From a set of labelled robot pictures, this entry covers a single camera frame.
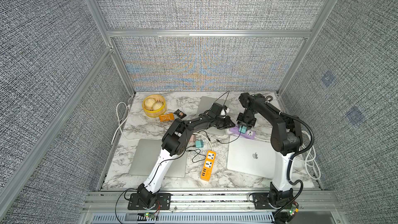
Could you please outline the teal charger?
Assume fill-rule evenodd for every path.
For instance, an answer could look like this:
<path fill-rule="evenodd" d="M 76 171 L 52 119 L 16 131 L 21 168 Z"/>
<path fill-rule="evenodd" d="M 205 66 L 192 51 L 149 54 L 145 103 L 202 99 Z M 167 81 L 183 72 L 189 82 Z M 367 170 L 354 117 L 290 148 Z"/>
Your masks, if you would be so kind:
<path fill-rule="evenodd" d="M 239 133 L 245 134 L 247 132 L 247 127 L 246 126 L 240 126 L 238 128 Z"/>
<path fill-rule="evenodd" d="M 196 148 L 203 148 L 204 147 L 203 141 L 202 140 L 195 141 L 195 147 Z"/>

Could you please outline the pink charger plug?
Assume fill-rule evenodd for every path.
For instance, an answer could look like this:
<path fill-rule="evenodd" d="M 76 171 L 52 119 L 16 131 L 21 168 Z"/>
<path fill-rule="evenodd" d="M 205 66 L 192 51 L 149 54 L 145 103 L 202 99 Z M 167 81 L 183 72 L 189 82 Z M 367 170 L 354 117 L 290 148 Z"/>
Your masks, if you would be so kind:
<path fill-rule="evenodd" d="M 195 142 L 197 140 L 197 136 L 196 135 L 192 135 L 190 138 L 190 142 Z"/>

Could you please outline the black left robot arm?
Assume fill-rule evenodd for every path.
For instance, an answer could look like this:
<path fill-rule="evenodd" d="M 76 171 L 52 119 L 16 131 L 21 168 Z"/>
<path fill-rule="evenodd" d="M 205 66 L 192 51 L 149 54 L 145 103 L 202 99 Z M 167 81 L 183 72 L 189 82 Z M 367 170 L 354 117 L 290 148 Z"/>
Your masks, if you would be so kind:
<path fill-rule="evenodd" d="M 159 156 L 147 179 L 137 188 L 137 195 L 145 208 L 152 208 L 162 181 L 173 161 L 186 152 L 191 136 L 201 130 L 215 127 L 225 130 L 235 126 L 228 115 L 228 107 L 215 102 L 210 109 L 190 120 L 176 119 L 162 137 Z"/>

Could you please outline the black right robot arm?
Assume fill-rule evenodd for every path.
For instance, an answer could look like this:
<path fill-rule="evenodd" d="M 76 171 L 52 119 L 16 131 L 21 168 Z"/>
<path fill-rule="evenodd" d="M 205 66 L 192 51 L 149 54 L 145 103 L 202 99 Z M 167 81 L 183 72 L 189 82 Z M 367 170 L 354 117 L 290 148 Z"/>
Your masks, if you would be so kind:
<path fill-rule="evenodd" d="M 255 126 L 255 114 L 260 114 L 272 125 L 270 141 L 276 152 L 276 162 L 268 202 L 279 212 L 291 205 L 303 190 L 302 180 L 291 179 L 292 166 L 297 156 L 313 147 L 314 133 L 307 123 L 279 110 L 262 94 L 242 93 L 238 99 L 245 109 L 237 117 L 240 132 Z"/>

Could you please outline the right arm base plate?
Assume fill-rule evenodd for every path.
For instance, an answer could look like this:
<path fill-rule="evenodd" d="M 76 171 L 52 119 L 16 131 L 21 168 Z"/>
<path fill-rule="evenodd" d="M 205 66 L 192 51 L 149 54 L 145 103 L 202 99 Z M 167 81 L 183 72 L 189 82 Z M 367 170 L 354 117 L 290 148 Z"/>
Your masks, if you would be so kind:
<path fill-rule="evenodd" d="M 248 198 L 254 204 L 256 210 L 272 209 L 268 200 L 268 192 L 252 193 Z"/>

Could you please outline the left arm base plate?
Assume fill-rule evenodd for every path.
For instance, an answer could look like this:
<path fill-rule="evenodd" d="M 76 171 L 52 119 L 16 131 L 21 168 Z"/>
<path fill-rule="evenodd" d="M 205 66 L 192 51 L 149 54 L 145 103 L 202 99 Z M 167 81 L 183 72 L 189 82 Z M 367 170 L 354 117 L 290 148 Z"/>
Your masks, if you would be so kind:
<path fill-rule="evenodd" d="M 169 193 L 157 194 L 155 200 L 153 201 L 153 205 L 149 207 L 139 198 L 137 193 L 133 193 L 130 195 L 127 209 L 130 211 L 135 211 L 135 210 L 155 211 L 157 209 L 169 210 L 171 204 L 171 196 L 172 194 Z"/>

